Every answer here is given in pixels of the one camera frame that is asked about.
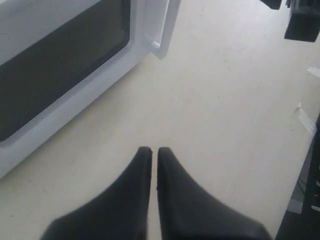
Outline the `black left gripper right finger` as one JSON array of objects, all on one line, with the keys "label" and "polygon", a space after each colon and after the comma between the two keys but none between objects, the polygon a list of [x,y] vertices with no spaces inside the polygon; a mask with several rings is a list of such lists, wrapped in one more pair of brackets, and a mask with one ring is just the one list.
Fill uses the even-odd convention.
[{"label": "black left gripper right finger", "polygon": [[164,240],[269,240],[265,227],[203,189],[169,147],[157,155],[157,198]]}]

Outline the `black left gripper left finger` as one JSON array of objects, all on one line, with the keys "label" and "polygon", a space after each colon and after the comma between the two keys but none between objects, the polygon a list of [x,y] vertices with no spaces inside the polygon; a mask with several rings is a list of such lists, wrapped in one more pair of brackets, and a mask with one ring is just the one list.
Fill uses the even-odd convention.
[{"label": "black left gripper left finger", "polygon": [[145,240],[152,150],[139,147],[122,174],[100,195],[57,218],[43,240]]}]

